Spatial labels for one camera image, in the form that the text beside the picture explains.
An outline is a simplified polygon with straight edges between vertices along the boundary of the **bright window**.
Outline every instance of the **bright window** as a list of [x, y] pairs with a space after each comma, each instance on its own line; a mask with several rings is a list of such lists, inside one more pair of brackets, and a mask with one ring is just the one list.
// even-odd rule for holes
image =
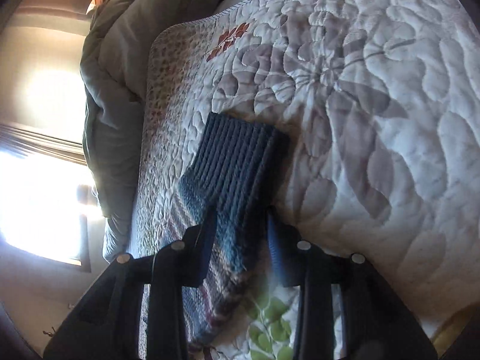
[[[0, 152], [0, 232], [10, 245], [81, 265], [80, 185], [93, 185], [87, 167], [45, 155]], [[94, 214], [96, 207], [89, 207]]]

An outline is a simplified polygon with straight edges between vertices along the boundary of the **bed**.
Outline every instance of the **bed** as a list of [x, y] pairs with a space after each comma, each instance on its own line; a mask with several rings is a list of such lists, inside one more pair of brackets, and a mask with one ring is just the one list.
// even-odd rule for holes
[[[480, 297], [472, 17], [459, 0], [225, 0], [163, 31], [150, 51], [129, 252], [159, 248], [208, 114], [261, 120], [293, 140], [274, 199], [283, 218], [333, 254], [367, 256], [432, 337]], [[199, 357], [291, 358], [298, 290], [280, 288], [266, 258], [256, 274], [268, 297], [253, 286]], [[273, 305], [274, 327], [262, 319]]]

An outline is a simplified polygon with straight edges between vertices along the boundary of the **pillow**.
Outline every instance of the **pillow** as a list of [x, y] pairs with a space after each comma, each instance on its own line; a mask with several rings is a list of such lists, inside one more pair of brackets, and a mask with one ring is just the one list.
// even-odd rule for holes
[[135, 0], [100, 48], [99, 65], [143, 100], [153, 41], [168, 27], [213, 13], [219, 0]]

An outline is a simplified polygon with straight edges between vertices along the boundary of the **floral pattern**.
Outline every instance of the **floral pattern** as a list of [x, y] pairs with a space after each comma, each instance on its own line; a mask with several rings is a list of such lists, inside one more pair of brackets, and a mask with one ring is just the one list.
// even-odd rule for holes
[[241, 347], [206, 347], [205, 360], [227, 360], [239, 356], [251, 360], [292, 360], [298, 311], [299, 290], [285, 289], [263, 272], [253, 285], [241, 309], [246, 318], [246, 340]]
[[215, 47], [207, 57], [207, 61], [215, 58], [218, 54], [226, 51], [229, 47], [232, 47], [238, 38], [241, 38], [248, 30], [249, 23], [241, 23], [238, 27], [234, 27], [231, 31], [226, 30], [218, 38], [218, 45]]
[[[374, 117], [406, 118], [407, 113], [388, 93], [342, 79], [345, 69], [365, 61], [365, 32], [345, 42], [348, 22], [328, 16], [313, 37], [298, 30], [305, 22], [308, 17], [302, 14], [285, 15], [279, 30], [290, 41], [287, 50], [272, 44], [238, 50], [232, 72], [218, 83], [218, 95], [253, 99], [260, 115], [275, 106], [275, 112], [281, 107], [284, 115], [299, 115], [299, 107], [310, 107], [310, 115], [321, 122], [300, 120], [306, 135], [315, 131], [318, 137], [306, 142], [309, 152], [327, 161], [335, 141], [352, 190], [377, 219], [390, 208], [393, 161], [377, 134]], [[377, 172], [375, 185], [368, 179], [372, 170]], [[333, 183], [328, 187], [335, 188]]]

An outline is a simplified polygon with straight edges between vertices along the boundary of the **screw head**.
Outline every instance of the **screw head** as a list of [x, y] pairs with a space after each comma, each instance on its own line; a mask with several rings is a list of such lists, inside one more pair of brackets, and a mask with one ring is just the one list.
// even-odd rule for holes
[[182, 251], [185, 249], [185, 243], [183, 241], [175, 241], [171, 244], [171, 247], [175, 251]]
[[308, 249], [311, 248], [311, 244], [308, 241], [301, 240], [297, 242], [297, 249], [301, 251], [307, 251]]
[[120, 256], [117, 257], [117, 263], [119, 264], [128, 263], [128, 261], [130, 261], [129, 254], [121, 254]]
[[366, 258], [363, 254], [354, 253], [352, 254], [352, 261], [356, 264], [363, 264], [366, 261]]

